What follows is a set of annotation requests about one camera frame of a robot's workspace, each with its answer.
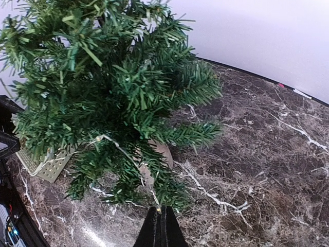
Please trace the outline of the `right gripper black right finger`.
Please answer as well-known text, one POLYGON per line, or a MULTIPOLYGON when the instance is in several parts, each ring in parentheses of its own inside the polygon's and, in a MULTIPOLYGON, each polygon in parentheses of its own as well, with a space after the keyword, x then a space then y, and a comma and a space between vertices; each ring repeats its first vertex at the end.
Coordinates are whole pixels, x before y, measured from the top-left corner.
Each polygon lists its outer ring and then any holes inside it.
POLYGON ((160 246, 188 247, 172 207, 162 206, 160 217, 160 246))

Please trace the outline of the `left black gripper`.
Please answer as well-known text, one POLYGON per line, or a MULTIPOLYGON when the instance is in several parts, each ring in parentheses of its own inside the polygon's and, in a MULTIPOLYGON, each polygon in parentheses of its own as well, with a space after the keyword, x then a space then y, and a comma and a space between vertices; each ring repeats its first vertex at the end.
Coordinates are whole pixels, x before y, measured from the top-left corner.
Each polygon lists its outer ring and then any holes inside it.
POLYGON ((15 125, 11 118, 12 114, 23 112, 23 109, 12 101, 8 96, 1 95, 1 159, 20 151, 20 141, 13 134, 15 125))

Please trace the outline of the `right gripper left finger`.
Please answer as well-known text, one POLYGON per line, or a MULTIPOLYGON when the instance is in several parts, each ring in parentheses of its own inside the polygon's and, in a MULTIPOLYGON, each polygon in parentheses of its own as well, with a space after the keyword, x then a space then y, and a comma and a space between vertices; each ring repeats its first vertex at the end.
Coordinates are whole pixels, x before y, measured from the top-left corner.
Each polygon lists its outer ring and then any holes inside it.
POLYGON ((161 213, 151 207, 133 247, 161 247, 161 213))

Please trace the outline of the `small green christmas tree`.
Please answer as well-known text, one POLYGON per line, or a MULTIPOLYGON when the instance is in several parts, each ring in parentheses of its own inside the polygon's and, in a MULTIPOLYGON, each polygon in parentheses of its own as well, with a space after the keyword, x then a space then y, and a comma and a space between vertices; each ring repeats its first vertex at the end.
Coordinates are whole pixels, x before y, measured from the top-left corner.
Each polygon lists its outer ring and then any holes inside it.
POLYGON ((111 173, 112 204, 156 196, 186 206, 173 172, 163 186, 146 186, 136 155, 149 139, 196 147, 220 131, 214 122, 172 123, 179 109, 221 95, 213 68, 188 44, 186 21, 166 1, 26 1, 22 12, 3 19, 1 54, 21 77, 12 85, 26 106, 16 132, 32 155, 80 147, 72 199, 111 173))

